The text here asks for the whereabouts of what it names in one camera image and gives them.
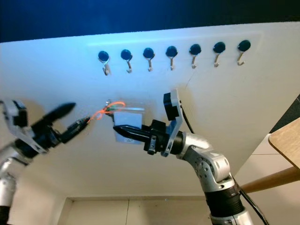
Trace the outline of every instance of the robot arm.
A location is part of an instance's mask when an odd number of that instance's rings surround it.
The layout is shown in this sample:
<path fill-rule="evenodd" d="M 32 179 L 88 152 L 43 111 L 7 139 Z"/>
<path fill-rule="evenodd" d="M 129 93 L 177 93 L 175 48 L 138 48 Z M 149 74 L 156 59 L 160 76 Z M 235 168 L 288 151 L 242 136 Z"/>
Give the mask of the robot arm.
<path fill-rule="evenodd" d="M 0 149 L 0 225 L 6 225 L 16 182 L 24 168 L 36 155 L 46 154 L 50 148 L 70 141 L 86 128 L 89 117 L 77 120 L 60 134 L 52 124 L 67 115 L 75 103 L 59 106 L 31 127 L 28 127 L 27 110 L 22 102 L 5 99 L 0 103 L 4 104 L 3 114 L 9 131 L 18 137 Z"/>
<path fill-rule="evenodd" d="M 205 193 L 213 225 L 252 225 L 226 157 L 216 152 L 203 137 L 179 131 L 183 120 L 176 90 L 164 95 L 164 105 L 171 120 L 169 126 L 153 120 L 150 127 L 143 125 L 139 129 L 122 125 L 114 126 L 114 130 L 127 138 L 145 142 L 144 150 L 150 155 L 161 152 L 167 157 L 171 153 L 189 162 Z"/>

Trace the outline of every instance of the wooden stick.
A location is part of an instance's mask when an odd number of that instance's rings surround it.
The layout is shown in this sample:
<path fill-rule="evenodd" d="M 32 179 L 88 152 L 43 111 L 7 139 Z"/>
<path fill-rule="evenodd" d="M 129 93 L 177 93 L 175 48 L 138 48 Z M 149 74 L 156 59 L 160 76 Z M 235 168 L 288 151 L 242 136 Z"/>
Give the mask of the wooden stick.
<path fill-rule="evenodd" d="M 246 193 L 262 191 L 300 180 L 300 169 L 291 167 L 242 186 Z"/>

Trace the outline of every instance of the small white object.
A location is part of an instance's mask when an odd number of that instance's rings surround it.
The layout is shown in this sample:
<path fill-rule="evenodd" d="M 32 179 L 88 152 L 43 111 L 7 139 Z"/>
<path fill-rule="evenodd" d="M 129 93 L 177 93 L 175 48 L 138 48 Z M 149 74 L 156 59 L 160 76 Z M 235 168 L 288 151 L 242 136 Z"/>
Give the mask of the small white object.
<path fill-rule="evenodd" d="M 143 115 L 141 113 L 133 112 L 115 112 L 113 114 L 114 124 L 118 125 L 131 125 L 137 128 L 142 128 Z M 141 144 L 141 142 L 123 137 L 116 133 L 116 141 L 121 143 L 130 143 L 130 144 Z"/>

